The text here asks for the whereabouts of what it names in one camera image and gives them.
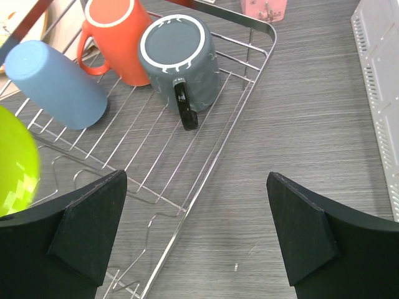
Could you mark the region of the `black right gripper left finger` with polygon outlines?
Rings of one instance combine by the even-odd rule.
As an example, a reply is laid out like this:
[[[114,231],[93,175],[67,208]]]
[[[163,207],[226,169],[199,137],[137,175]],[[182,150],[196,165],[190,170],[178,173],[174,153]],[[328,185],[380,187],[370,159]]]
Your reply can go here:
[[[126,195],[127,174],[118,170],[1,217],[1,298],[94,298]]]

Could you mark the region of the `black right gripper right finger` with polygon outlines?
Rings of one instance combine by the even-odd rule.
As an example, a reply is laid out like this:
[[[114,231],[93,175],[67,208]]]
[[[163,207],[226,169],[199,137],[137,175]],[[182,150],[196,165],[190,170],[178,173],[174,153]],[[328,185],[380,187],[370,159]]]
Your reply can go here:
[[[317,194],[280,173],[267,195],[297,298],[398,298],[398,223]]]

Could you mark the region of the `blue plastic cup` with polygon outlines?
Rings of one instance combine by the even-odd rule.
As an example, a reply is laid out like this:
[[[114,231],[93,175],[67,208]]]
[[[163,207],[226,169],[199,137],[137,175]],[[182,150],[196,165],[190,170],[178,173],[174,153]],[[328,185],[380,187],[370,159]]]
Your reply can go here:
[[[4,65],[8,78],[26,97],[70,129],[94,125],[107,109],[106,91],[79,65],[42,41],[18,44]]]

